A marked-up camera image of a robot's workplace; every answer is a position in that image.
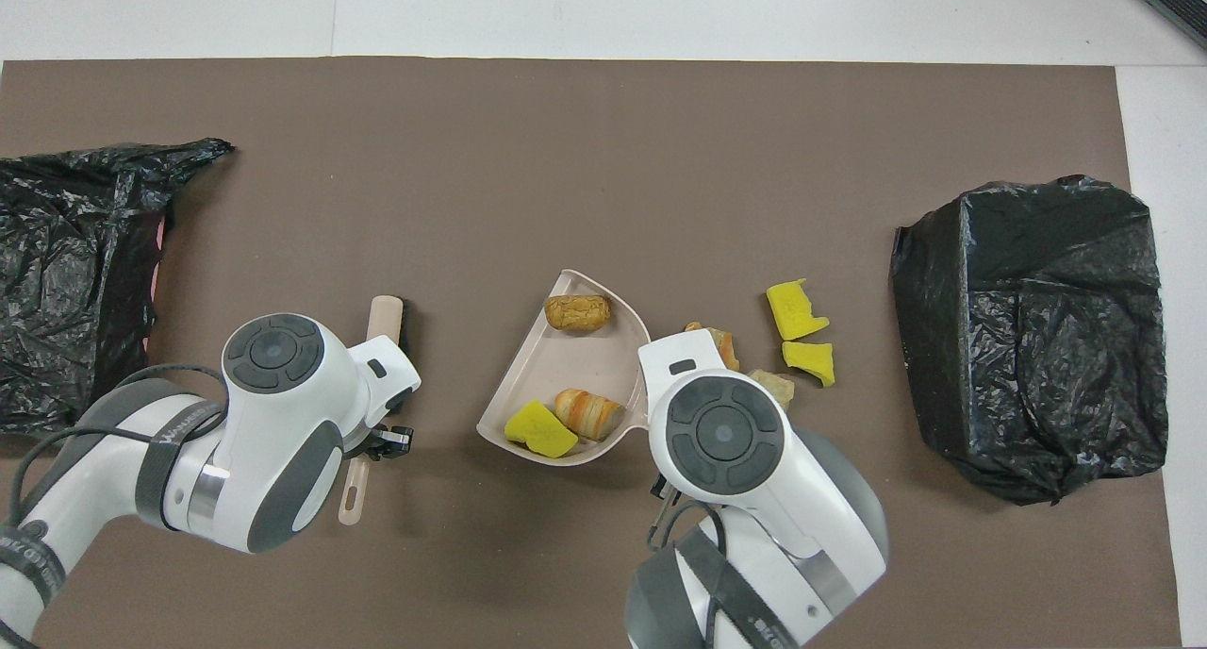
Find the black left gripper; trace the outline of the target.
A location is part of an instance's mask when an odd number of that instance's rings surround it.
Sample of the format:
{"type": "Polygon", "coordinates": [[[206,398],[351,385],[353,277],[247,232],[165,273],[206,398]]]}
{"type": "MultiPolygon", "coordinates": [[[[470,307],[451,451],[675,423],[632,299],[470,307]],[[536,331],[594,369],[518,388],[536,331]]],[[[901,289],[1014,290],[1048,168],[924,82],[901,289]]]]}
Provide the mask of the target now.
{"type": "Polygon", "coordinates": [[[349,448],[346,458],[358,458],[367,456],[377,461],[389,448],[410,448],[414,429],[406,426],[393,426],[392,428],[375,428],[358,443],[357,448],[349,448]]]}

